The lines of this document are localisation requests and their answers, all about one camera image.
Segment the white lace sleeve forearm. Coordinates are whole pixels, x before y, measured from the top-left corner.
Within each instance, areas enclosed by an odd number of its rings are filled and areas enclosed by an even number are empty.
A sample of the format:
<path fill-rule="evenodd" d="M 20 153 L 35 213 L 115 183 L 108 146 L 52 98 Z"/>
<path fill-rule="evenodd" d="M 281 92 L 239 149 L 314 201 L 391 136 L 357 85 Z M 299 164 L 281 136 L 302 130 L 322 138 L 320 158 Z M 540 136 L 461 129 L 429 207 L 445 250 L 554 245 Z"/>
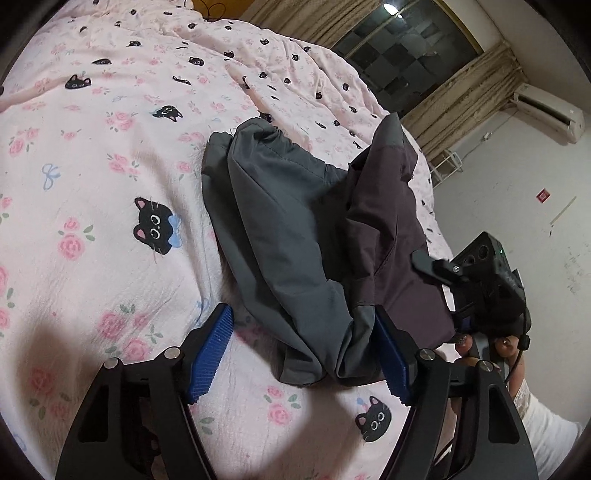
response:
<path fill-rule="evenodd" d="M 581 437 L 581 423 L 564 419 L 539 401 L 524 379 L 510 379 L 509 391 L 528 435 L 540 479 L 549 479 Z"/>

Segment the right hand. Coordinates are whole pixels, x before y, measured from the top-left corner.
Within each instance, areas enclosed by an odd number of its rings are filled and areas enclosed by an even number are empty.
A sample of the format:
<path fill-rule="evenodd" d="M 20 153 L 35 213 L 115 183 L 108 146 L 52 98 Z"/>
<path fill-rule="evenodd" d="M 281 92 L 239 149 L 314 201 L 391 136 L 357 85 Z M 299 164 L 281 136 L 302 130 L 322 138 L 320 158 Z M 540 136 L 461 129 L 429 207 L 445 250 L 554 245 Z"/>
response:
<path fill-rule="evenodd" d="M 473 338 L 470 335 L 464 334 L 458 338 L 455 349 L 460 355 L 460 358 L 456 360 L 456 363 L 469 366 L 478 363 L 480 358 L 470 353 L 472 345 Z M 509 370 L 512 371 L 506 382 L 506 387 L 516 405 L 518 413 L 523 417 L 529 406 L 530 391 L 525 383 L 525 360 L 524 356 L 520 356 L 518 338 L 509 336 L 507 338 L 497 339 L 493 344 L 489 345 L 488 356 L 493 359 L 502 359 L 501 363 L 506 364 Z"/>

